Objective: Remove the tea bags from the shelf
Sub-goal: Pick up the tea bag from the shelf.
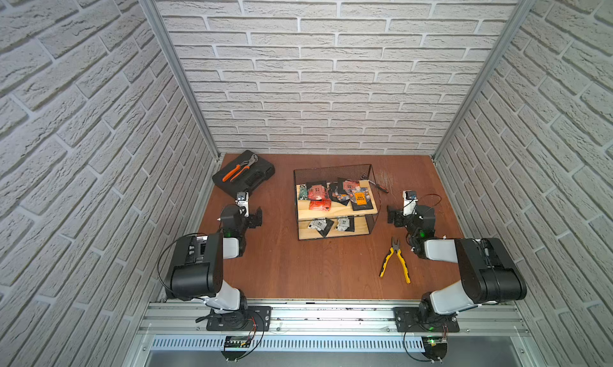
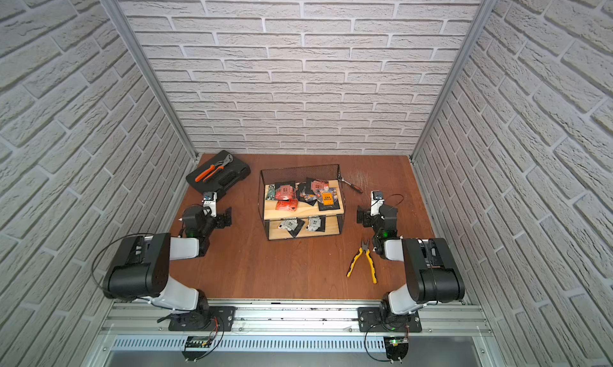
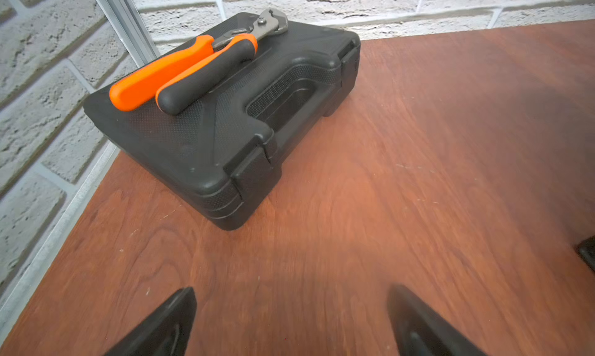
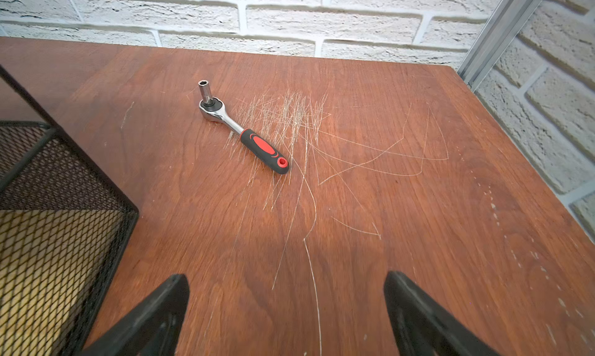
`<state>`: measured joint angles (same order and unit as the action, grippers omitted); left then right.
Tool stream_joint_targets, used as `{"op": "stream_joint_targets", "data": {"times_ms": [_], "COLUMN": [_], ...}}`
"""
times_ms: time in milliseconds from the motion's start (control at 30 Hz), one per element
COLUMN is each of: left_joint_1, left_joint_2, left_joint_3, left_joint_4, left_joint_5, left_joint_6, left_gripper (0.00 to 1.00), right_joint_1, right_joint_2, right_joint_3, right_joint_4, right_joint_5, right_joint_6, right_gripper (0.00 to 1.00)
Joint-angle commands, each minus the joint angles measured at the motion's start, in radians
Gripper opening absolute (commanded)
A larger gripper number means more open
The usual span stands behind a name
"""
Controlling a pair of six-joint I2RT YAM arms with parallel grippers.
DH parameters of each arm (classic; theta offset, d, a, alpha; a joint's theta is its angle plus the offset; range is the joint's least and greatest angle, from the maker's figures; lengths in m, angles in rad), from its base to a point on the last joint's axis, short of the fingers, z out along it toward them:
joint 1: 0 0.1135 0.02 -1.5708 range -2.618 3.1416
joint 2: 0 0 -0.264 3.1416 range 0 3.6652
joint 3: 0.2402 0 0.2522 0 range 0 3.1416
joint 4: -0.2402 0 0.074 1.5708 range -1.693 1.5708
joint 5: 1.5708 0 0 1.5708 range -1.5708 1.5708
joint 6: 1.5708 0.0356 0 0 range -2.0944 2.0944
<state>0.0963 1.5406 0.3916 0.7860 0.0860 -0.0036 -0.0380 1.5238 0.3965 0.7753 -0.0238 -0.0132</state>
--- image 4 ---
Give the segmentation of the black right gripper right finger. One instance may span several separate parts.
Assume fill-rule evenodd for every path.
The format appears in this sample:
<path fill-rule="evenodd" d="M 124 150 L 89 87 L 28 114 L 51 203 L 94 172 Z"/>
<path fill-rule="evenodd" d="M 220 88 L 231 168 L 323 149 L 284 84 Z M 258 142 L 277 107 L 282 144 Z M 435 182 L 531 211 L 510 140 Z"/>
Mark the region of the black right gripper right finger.
<path fill-rule="evenodd" d="M 496 355 L 403 272 L 384 281 L 390 325 L 401 355 Z"/>

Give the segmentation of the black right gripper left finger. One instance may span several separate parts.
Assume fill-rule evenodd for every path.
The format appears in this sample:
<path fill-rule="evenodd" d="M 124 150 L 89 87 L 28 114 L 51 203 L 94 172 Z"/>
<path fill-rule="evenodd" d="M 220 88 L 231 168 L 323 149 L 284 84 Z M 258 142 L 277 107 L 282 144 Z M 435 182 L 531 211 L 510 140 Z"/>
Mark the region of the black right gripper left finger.
<path fill-rule="evenodd" d="M 189 301 L 187 277 L 166 279 L 81 355 L 174 355 Z"/>

